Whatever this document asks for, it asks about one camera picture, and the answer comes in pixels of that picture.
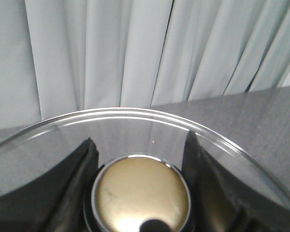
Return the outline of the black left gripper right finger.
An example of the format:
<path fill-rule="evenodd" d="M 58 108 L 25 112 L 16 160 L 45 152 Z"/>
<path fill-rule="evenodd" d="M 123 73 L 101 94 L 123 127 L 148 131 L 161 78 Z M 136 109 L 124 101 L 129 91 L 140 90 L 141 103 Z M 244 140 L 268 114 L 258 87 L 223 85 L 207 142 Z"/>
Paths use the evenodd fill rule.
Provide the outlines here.
<path fill-rule="evenodd" d="M 191 191 L 196 232 L 290 232 L 290 210 L 243 183 L 186 136 L 182 175 Z"/>

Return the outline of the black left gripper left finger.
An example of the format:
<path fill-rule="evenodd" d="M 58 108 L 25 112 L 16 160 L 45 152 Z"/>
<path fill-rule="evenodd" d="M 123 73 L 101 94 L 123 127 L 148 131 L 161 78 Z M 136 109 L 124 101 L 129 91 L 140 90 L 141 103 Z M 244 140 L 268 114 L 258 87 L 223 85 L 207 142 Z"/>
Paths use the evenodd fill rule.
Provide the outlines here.
<path fill-rule="evenodd" d="M 98 170 L 98 151 L 84 140 L 35 180 L 0 196 L 0 232 L 82 232 L 83 199 Z"/>

